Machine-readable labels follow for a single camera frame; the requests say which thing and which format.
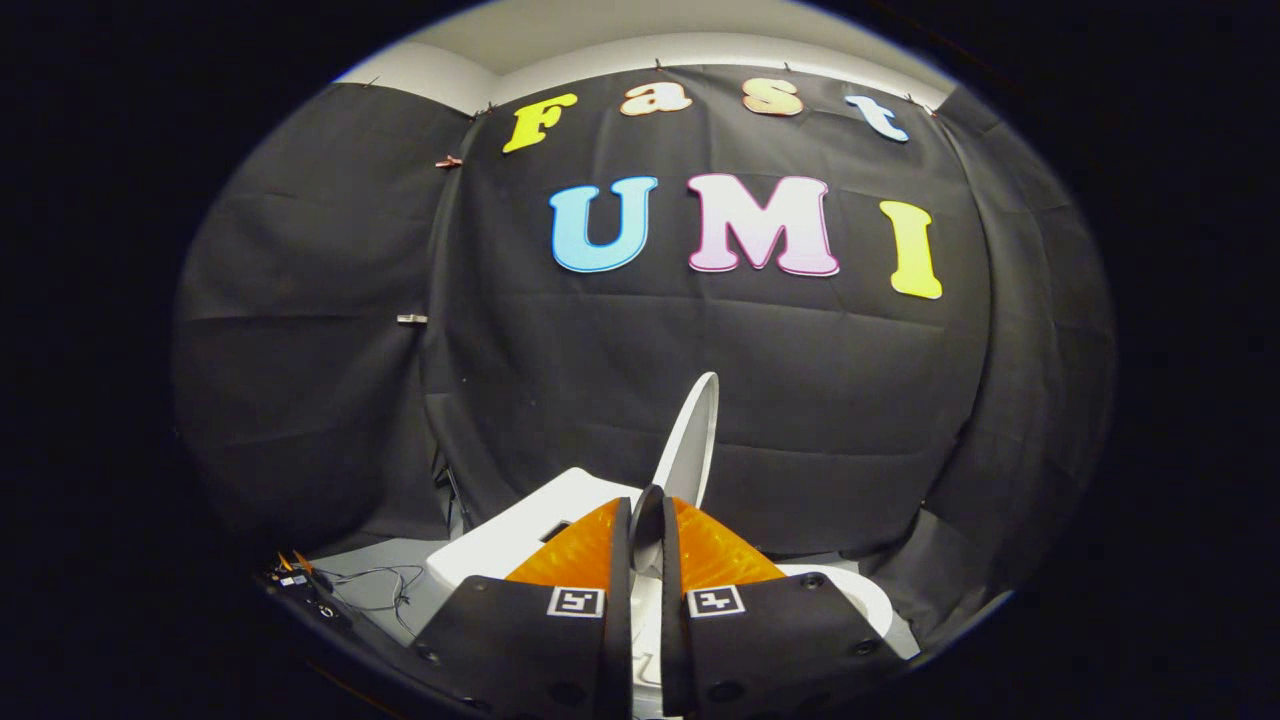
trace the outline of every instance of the screw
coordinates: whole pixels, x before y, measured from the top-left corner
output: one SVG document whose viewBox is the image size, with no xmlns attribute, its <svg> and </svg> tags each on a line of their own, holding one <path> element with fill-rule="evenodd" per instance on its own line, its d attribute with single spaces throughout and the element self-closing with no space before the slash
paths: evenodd
<svg viewBox="0 0 1280 720">
<path fill-rule="evenodd" d="M 426 647 L 425 644 L 417 646 L 417 656 L 430 662 L 431 665 L 440 664 L 440 656 L 433 652 L 431 648 Z"/>
</svg>

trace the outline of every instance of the white wall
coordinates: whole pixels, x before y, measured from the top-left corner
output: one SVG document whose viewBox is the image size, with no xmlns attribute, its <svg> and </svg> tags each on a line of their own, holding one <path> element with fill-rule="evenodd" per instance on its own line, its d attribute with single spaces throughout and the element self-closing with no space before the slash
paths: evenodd
<svg viewBox="0 0 1280 720">
<path fill-rule="evenodd" d="M 498 76 L 447 50 L 402 41 L 374 54 L 334 82 L 394 87 L 470 115 L 488 106 Z"/>
<path fill-rule="evenodd" d="M 430 97 L 467 114 L 566 82 L 663 65 L 740 64 L 791 69 L 845 79 L 892 92 L 910 94 L 937 108 L 954 83 L 918 78 L 870 60 L 791 40 L 735 33 L 673 33 L 632 37 L 584 47 L 497 76 L 454 53 L 416 40 L 397 42 L 352 68 L 334 82 L 394 87 Z"/>
<path fill-rule="evenodd" d="M 892 92 L 937 108 L 950 87 L 937 87 L 870 60 L 854 58 L 791 40 L 736 33 L 676 33 L 632 37 L 575 50 L 502 77 L 490 91 L 493 102 L 515 100 L 556 85 L 585 77 L 663 65 L 733 64 L 765 65 L 846 79 Z"/>
</svg>

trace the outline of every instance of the letter f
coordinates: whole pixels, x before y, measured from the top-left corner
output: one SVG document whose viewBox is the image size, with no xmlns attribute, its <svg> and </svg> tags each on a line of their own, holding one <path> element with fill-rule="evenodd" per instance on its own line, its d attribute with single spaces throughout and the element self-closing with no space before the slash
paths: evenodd
<svg viewBox="0 0 1280 720">
<path fill-rule="evenodd" d="M 502 146 L 502 151 L 511 152 L 541 142 L 547 137 L 541 128 L 549 128 L 558 123 L 561 108 L 568 108 L 575 102 L 577 102 L 577 95 L 568 92 L 516 110 L 516 129 L 511 133 L 507 145 Z"/>
</svg>

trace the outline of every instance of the white object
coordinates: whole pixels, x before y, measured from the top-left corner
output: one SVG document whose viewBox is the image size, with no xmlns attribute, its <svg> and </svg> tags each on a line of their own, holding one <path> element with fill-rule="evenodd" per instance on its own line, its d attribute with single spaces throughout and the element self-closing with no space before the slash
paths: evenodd
<svg viewBox="0 0 1280 720">
<path fill-rule="evenodd" d="M 678 497 L 701 507 L 707 491 L 707 474 L 716 450 L 716 419 L 719 415 L 719 377 L 704 373 L 689 391 L 685 405 L 676 415 L 676 424 L 667 436 L 653 484 L 663 495 Z"/>
<path fill-rule="evenodd" d="M 561 523 L 572 524 L 611 500 L 635 501 L 640 491 L 570 468 L 489 521 L 433 552 L 426 569 L 449 588 L 471 575 L 506 578 L 543 547 Z"/>
<path fill-rule="evenodd" d="M 884 591 L 852 570 L 827 565 L 778 565 L 778 570 L 786 573 L 787 577 L 804 575 L 805 573 L 827 575 L 882 638 L 888 633 L 888 626 L 893 624 L 893 605 L 888 601 Z"/>
</svg>

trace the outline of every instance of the yellow letter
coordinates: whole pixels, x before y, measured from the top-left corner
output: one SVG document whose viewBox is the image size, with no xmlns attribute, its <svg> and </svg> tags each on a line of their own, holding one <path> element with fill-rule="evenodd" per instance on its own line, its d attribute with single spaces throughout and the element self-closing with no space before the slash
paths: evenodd
<svg viewBox="0 0 1280 720">
<path fill-rule="evenodd" d="M 897 243 L 897 272 L 890 277 L 893 290 L 902 295 L 942 297 L 942 283 L 933 277 L 929 258 L 929 236 L 925 229 L 933 218 L 915 205 L 886 200 L 881 211 L 893 223 L 893 242 Z"/>
<path fill-rule="evenodd" d="M 507 145 L 502 146 L 502 151 L 511 152 L 541 142 L 547 137 L 541 128 L 549 128 L 558 123 L 561 108 L 568 108 L 575 102 L 577 102 L 577 95 L 568 92 L 516 110 L 516 129 L 511 133 Z"/>
<path fill-rule="evenodd" d="M 751 78 L 742 83 L 742 104 L 753 113 L 762 115 L 795 115 L 804 110 L 804 102 L 796 97 L 796 86 L 785 79 Z"/>
<path fill-rule="evenodd" d="M 685 97 L 685 86 L 678 82 L 641 85 L 628 90 L 626 96 L 631 100 L 618 108 L 623 115 L 648 115 L 654 110 L 673 113 L 694 104 L 692 100 Z"/>
</svg>

